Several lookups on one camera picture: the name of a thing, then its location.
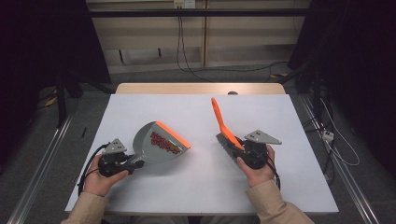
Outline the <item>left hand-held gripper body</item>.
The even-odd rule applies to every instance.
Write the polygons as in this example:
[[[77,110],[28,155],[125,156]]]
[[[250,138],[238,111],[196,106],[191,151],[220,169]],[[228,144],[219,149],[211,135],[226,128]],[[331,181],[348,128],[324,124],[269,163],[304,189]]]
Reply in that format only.
[[[123,171],[122,165],[130,159],[126,151],[126,146],[119,138],[110,142],[102,151],[101,158],[98,162],[99,173],[103,176],[110,177]]]

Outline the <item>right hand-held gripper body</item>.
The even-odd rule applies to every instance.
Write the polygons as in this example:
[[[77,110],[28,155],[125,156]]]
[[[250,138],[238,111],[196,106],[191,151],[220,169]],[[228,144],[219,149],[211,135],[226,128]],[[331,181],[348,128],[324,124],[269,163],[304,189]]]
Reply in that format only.
[[[267,145],[281,145],[282,142],[261,130],[244,136],[245,149],[243,160],[251,169],[261,169],[268,161]]]

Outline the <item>grey dustpan with orange edge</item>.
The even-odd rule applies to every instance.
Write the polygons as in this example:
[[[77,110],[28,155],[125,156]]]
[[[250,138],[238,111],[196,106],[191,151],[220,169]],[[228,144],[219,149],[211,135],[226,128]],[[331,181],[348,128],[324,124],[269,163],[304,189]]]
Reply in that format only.
[[[180,152],[178,154],[173,154],[172,152],[166,152],[164,149],[152,145],[150,138],[152,132],[158,133],[160,136],[175,144],[180,149]],[[136,158],[133,162],[144,161],[145,163],[163,163],[175,159],[190,148],[191,144],[187,140],[182,138],[163,122],[152,121],[143,126],[134,137],[133,150]]]

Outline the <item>orange brush with grey bristles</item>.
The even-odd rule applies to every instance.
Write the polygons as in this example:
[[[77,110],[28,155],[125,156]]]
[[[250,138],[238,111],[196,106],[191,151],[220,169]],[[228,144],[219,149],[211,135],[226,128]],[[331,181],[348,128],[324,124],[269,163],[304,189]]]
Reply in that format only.
[[[223,149],[229,154],[229,156],[230,156],[231,149],[240,150],[241,156],[242,156],[245,152],[245,149],[235,139],[234,134],[226,127],[226,125],[223,121],[220,109],[219,109],[219,105],[217,103],[217,100],[214,97],[211,98],[211,104],[212,104],[213,111],[214,111],[215,117],[216,117],[218,125],[219,125],[219,133],[216,135],[219,143],[221,144]]]

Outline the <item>pile of red kidney beans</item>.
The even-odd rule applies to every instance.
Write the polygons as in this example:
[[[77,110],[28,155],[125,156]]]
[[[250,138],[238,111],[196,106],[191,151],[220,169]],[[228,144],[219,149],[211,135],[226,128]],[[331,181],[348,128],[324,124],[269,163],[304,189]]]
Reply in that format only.
[[[164,149],[166,152],[172,152],[173,154],[178,154],[180,152],[180,149],[175,144],[160,136],[158,133],[152,132],[150,138],[152,145]]]

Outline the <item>person's right hand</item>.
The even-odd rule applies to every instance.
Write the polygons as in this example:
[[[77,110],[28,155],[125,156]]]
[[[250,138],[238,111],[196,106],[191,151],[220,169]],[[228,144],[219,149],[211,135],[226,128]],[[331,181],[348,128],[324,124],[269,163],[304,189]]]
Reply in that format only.
[[[253,188],[275,178],[273,168],[275,167],[275,152],[271,146],[267,145],[267,164],[261,169],[254,170],[248,167],[241,158],[237,158],[237,165],[247,177],[248,185]]]

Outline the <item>person's left hand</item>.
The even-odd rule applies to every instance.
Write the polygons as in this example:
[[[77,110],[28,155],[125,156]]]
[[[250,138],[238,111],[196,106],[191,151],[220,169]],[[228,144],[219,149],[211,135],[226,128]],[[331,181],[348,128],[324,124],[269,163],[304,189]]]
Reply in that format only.
[[[112,186],[124,179],[128,175],[128,172],[122,171],[111,177],[103,176],[99,172],[98,163],[100,159],[101,156],[97,155],[92,160],[91,166],[88,170],[88,175],[84,181],[83,192],[105,197],[111,190]]]

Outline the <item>white table cover sheet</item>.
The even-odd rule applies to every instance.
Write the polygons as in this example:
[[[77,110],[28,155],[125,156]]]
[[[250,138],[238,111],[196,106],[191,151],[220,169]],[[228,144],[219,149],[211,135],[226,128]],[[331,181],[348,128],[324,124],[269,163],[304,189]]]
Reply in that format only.
[[[92,147],[115,138],[129,147],[137,131],[159,120],[186,139],[191,148],[162,163],[147,164],[108,193],[113,215],[251,215],[244,173],[216,136],[212,105],[225,125],[244,137],[261,130],[280,140],[276,170],[285,201],[309,214],[335,213],[338,207],[287,94],[114,94]]]

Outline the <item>wooden table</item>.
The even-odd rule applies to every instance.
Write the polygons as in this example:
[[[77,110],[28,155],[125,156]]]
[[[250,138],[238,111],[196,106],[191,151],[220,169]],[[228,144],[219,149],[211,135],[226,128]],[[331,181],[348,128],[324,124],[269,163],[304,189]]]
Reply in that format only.
[[[278,83],[121,83],[116,94],[285,94]]]

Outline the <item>black metal stand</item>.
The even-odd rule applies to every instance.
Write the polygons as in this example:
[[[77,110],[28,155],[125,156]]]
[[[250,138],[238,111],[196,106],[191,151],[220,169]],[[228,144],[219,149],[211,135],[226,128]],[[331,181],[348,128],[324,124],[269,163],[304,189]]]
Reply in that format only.
[[[56,94],[58,102],[58,128],[61,128],[67,117],[66,101],[64,96],[63,76],[59,73],[56,77]]]

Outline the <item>black horizontal metal bar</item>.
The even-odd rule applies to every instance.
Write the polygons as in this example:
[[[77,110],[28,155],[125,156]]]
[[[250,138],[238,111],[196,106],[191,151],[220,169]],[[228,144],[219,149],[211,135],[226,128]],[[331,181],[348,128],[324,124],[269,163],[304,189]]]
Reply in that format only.
[[[305,8],[268,8],[268,9],[93,9],[93,18],[128,17],[297,17],[312,13]]]

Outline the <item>black curtain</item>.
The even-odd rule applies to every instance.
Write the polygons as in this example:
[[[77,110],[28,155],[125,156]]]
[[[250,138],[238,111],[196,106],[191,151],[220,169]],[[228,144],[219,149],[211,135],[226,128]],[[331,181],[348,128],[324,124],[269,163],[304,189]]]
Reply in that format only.
[[[289,67],[330,32],[318,64],[328,88],[375,158],[396,176],[396,0],[307,0]]]
[[[0,0],[0,164],[16,151],[39,92],[110,83],[86,0]]]

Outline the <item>aluminium floor rail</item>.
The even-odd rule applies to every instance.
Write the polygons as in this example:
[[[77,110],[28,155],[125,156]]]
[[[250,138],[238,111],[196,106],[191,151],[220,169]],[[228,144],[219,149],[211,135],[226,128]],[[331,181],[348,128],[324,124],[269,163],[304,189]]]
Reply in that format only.
[[[24,224],[31,207],[35,202],[38,192],[40,191],[47,176],[47,173],[50,170],[51,164],[53,163],[62,141],[64,140],[64,136],[69,129],[72,119],[73,115],[68,115],[64,122],[56,129],[56,132],[46,149],[43,159],[40,161],[27,188],[17,202],[13,212],[11,213],[11,216],[7,221],[7,224]]]
[[[353,203],[358,209],[365,224],[380,224],[379,219],[375,215],[373,207],[370,205],[368,199],[364,195],[358,182],[355,180],[352,173],[350,173],[348,167],[349,162],[346,162],[339,154],[336,147],[332,147],[331,143],[325,140],[322,135],[326,131],[324,124],[319,121],[314,115],[314,107],[307,96],[300,96],[300,101],[302,102],[306,113],[311,122],[314,125],[318,133],[318,137],[326,149],[327,159],[332,161],[332,165],[343,181],[347,192],[349,193]]]

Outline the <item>white wall socket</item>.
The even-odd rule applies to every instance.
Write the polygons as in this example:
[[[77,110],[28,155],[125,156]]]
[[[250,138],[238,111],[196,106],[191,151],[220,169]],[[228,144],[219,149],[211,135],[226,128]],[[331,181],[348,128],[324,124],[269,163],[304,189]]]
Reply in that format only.
[[[195,0],[173,0],[174,8],[186,8],[194,9],[196,8]]]

